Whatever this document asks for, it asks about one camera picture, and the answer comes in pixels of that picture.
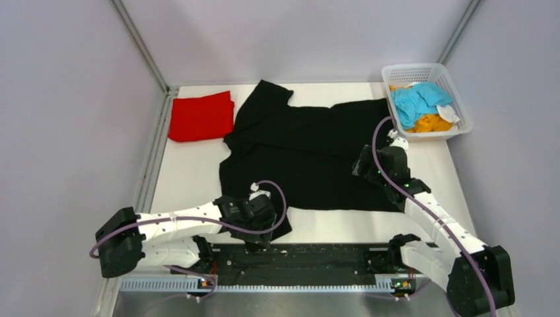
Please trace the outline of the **black t shirt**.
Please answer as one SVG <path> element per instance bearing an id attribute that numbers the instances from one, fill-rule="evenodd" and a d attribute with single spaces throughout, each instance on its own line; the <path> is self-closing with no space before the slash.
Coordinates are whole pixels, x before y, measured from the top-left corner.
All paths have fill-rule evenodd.
<path id="1" fill-rule="evenodd" d="M 289 104 L 293 92 L 260 81 L 240 107 L 224 142 L 230 155 L 219 166 L 221 193 L 248 196 L 263 181 L 278 185 L 276 212 L 284 205 L 306 210 L 356 210 L 395 213 L 381 186 L 353 175 L 365 145 L 387 145 L 386 99 L 350 101 L 333 106 Z"/>

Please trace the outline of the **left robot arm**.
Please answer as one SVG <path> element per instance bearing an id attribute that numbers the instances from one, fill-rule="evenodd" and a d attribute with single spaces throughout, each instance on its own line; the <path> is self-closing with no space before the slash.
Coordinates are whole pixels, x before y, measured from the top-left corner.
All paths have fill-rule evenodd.
<path id="1" fill-rule="evenodd" d="M 169 213 L 136 213 L 125 207 L 97 230 L 90 256 L 98 259 L 107 279 L 168 265 L 203 273 L 212 262 L 204 235 L 229 232 L 247 244 L 268 247 L 286 217 L 285 210 L 276 212 L 270 194 L 263 191 L 244 199 L 222 196 Z"/>

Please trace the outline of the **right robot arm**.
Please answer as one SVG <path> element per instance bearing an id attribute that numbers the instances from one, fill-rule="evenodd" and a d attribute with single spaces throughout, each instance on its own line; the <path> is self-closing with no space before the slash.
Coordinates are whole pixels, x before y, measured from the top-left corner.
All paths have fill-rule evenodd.
<path id="1" fill-rule="evenodd" d="M 437 201 L 430 187 L 411 177 L 405 149 L 363 147 L 353 164 L 354 176 L 383 187 L 388 200 L 417 223 L 435 243 L 414 234 L 390 241 L 389 267 L 409 267 L 426 275 L 447 296 L 459 316 L 480 316 L 514 304 L 511 260 L 502 246 L 489 246 L 469 233 Z"/>

